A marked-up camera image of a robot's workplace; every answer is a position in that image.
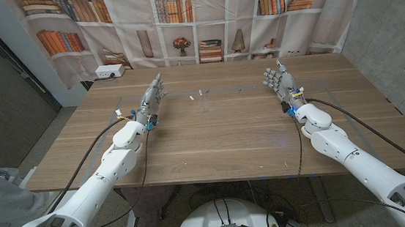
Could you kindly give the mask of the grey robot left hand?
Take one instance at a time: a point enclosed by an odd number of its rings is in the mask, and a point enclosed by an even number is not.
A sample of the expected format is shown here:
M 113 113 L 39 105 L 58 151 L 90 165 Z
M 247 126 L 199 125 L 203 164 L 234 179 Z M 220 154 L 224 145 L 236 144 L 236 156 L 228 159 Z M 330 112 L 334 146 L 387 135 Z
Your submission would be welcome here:
M 135 120 L 137 122 L 146 125 L 148 124 L 149 117 L 157 113 L 160 102 L 167 94 L 163 88 L 162 75 L 158 73 L 141 97 L 138 110 L 135 113 Z

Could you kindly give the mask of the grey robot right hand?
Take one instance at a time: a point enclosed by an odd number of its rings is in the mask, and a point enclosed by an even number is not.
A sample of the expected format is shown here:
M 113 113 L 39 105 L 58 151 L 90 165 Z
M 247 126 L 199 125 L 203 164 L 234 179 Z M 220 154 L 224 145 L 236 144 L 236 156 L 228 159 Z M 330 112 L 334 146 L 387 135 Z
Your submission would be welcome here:
M 303 88 L 297 87 L 293 76 L 291 76 L 280 59 L 277 59 L 275 69 L 266 69 L 263 84 L 277 94 L 285 112 L 297 111 L 306 104 L 303 97 Z

